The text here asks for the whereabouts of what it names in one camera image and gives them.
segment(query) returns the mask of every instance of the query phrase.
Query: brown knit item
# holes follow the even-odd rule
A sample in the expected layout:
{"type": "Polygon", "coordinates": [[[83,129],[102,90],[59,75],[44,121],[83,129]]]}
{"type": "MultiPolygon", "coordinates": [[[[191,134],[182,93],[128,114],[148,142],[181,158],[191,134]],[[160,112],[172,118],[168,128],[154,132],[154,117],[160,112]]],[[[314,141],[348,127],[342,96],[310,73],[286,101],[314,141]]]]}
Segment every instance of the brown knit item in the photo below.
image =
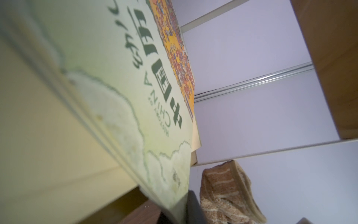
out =
{"type": "Polygon", "coordinates": [[[203,171],[200,203],[210,224],[267,221],[253,200],[250,179],[234,160],[203,171]]]}

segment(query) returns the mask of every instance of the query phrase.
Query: book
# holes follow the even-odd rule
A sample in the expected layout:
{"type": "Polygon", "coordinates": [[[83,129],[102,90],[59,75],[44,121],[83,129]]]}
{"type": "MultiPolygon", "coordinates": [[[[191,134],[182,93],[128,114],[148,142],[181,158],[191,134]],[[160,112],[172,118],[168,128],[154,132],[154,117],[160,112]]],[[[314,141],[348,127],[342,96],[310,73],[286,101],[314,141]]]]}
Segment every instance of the book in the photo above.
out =
{"type": "Polygon", "coordinates": [[[194,77],[171,2],[18,0],[1,8],[2,35],[141,191],[184,223],[194,77]]]}

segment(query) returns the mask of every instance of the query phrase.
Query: wooden board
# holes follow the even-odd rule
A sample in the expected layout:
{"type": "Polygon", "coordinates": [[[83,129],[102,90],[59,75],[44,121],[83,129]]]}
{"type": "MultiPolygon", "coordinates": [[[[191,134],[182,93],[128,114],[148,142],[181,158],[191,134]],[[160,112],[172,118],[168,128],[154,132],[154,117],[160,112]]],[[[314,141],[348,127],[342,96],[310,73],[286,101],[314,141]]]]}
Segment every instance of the wooden board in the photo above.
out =
{"type": "Polygon", "coordinates": [[[341,138],[358,138],[358,2],[291,0],[341,138]]]}
{"type": "Polygon", "coordinates": [[[150,200],[126,216],[119,224],[156,224],[161,210],[150,200]]]}
{"type": "Polygon", "coordinates": [[[128,218],[132,213],[145,206],[148,203],[148,198],[140,192],[139,187],[134,188],[122,197],[111,202],[101,210],[95,212],[91,216],[85,218],[78,224],[114,224],[121,221],[124,217],[128,218]]]}

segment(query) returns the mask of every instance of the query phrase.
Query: white ceiling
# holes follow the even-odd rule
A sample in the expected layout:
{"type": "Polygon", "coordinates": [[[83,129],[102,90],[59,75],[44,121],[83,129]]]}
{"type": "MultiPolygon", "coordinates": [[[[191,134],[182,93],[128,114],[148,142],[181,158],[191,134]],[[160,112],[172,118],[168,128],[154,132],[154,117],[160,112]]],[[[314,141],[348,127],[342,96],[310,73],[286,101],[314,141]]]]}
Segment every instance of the white ceiling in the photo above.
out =
{"type": "Polygon", "coordinates": [[[183,26],[230,1],[231,0],[172,0],[171,2],[179,26],[183,26]]]}
{"type": "Polygon", "coordinates": [[[195,103],[198,163],[339,140],[315,71],[195,103]]]}
{"type": "Polygon", "coordinates": [[[311,61],[289,0],[250,0],[183,36],[195,94],[311,61]]]}

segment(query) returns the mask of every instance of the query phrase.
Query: white wall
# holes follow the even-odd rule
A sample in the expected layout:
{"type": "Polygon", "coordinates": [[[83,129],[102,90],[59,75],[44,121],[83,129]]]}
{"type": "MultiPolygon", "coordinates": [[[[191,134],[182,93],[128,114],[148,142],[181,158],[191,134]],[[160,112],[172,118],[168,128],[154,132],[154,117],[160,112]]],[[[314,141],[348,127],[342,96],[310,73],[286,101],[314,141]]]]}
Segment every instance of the white wall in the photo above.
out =
{"type": "Polygon", "coordinates": [[[183,37],[196,94],[311,61],[289,0],[249,0],[183,37]]]}
{"type": "Polygon", "coordinates": [[[339,140],[314,71],[195,103],[198,162],[339,140]]]}
{"type": "MultiPolygon", "coordinates": [[[[357,223],[358,141],[243,158],[237,162],[252,182],[267,224],[357,223]]],[[[192,167],[189,189],[197,197],[201,174],[218,164],[192,167]]]]}

